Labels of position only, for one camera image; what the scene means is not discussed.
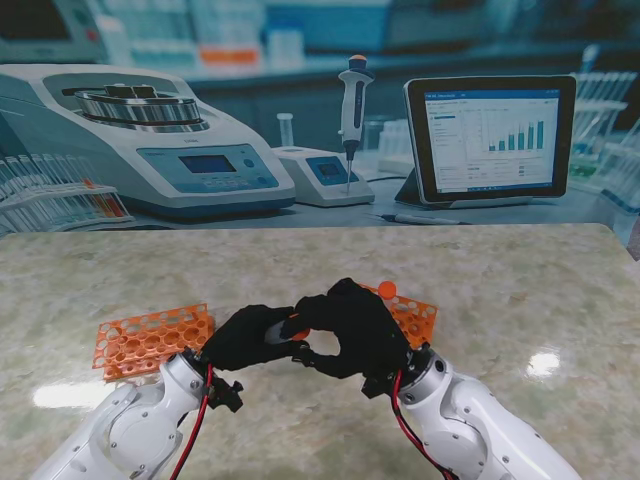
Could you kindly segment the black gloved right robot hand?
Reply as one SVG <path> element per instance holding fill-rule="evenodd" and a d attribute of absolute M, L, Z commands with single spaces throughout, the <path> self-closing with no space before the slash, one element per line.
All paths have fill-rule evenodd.
<path fill-rule="evenodd" d="M 291 338 L 310 329 L 331 332 L 338 340 L 336 355 L 307 348 L 295 357 L 333 378 L 355 374 L 388 375 L 408 366 L 411 347 L 382 299 L 344 278 L 327 293 L 302 298 L 295 316 L 284 321 L 281 336 Z"/>

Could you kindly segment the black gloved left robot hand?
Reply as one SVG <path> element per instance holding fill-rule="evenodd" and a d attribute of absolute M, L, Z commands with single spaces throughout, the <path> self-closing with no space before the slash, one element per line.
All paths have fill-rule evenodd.
<path fill-rule="evenodd" d="M 202 362 L 218 370 L 237 371 L 297 354 L 308 346 L 305 341 L 265 342 L 267 330 L 293 312 L 292 307 L 265 305 L 240 309 L 205 343 L 200 354 Z"/>

